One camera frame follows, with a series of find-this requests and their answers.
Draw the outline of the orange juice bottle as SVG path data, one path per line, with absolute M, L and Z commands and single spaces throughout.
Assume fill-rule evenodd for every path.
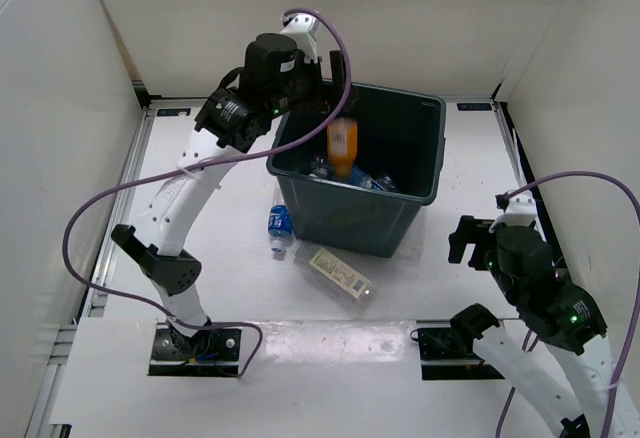
M 336 175 L 348 179 L 358 152 L 358 124 L 350 118 L 333 120 L 327 127 L 327 153 Z

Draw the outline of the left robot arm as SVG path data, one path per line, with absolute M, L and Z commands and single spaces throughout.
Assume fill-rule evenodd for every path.
M 173 345 L 197 358 L 210 346 L 211 320 L 196 289 L 202 266 L 184 244 L 196 218 L 236 159 L 246 156 L 272 121 L 303 109 L 323 113 L 321 64 L 312 31 L 263 33 L 207 98 L 177 167 L 147 209 L 111 238 L 158 291 Z

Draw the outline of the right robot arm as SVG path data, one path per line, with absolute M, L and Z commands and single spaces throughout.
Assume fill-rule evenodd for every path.
M 606 331 L 595 300 L 560 276 L 552 249 L 532 224 L 493 224 L 473 216 L 460 218 L 449 236 L 451 263 L 459 263 L 468 245 L 469 266 L 488 271 L 519 318 L 543 343 L 576 356 Z

